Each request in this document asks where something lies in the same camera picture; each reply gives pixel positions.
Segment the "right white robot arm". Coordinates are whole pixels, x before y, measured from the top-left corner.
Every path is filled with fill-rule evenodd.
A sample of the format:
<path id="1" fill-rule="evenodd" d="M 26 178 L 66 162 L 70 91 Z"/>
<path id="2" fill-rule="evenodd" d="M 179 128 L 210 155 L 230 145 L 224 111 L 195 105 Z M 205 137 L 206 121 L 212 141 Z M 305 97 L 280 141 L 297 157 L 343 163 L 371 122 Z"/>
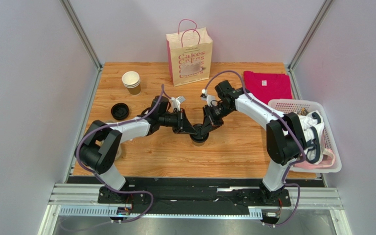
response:
<path id="1" fill-rule="evenodd" d="M 269 168 L 259 185 L 260 199 L 270 205 L 276 202 L 284 189 L 285 177 L 290 164 L 307 147 L 304 130 L 297 114 L 285 114 L 270 108 L 256 99 L 244 87 L 234 89 L 225 80 L 215 86 L 218 100 L 203 89 L 203 124 L 198 130 L 198 138 L 204 140 L 208 134 L 223 125 L 223 118 L 238 111 L 257 122 L 266 131 L 266 149 L 271 161 Z"/>

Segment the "single paper coffee cup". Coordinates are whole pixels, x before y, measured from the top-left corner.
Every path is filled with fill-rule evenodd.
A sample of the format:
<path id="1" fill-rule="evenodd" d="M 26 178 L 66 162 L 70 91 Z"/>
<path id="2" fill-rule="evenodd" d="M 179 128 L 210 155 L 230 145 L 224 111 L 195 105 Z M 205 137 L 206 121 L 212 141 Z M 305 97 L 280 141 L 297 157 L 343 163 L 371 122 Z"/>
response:
<path id="1" fill-rule="evenodd" d="M 208 140 L 208 138 L 195 138 L 195 137 L 190 137 L 192 144 L 195 146 L 203 146 L 205 142 Z"/>

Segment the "black plastic cup lid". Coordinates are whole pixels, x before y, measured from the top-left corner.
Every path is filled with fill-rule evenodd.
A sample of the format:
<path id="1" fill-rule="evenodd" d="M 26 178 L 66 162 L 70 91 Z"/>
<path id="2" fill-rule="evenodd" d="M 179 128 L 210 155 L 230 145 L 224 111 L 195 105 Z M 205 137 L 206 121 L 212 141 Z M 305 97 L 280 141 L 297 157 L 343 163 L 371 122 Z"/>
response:
<path id="1" fill-rule="evenodd" d="M 189 135 L 189 137 L 195 137 L 195 138 L 209 138 L 209 133 L 206 135 L 201 135 L 201 127 L 202 124 L 195 124 L 194 127 L 197 130 L 197 135 Z"/>

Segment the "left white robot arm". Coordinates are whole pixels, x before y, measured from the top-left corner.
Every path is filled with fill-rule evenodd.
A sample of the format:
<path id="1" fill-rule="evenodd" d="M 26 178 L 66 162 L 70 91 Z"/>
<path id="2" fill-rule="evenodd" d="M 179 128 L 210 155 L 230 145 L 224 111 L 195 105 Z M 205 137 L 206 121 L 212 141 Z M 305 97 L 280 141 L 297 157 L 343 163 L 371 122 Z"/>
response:
<path id="1" fill-rule="evenodd" d="M 169 107 L 167 97 L 156 96 L 151 107 L 134 119 L 110 124 L 94 121 L 75 149 L 78 164 L 98 177 L 119 202 L 126 201 L 130 193 L 122 189 L 129 183 L 114 165 L 122 143 L 149 136 L 162 126 L 171 127 L 175 134 L 198 133 L 182 108 L 170 112 Z"/>

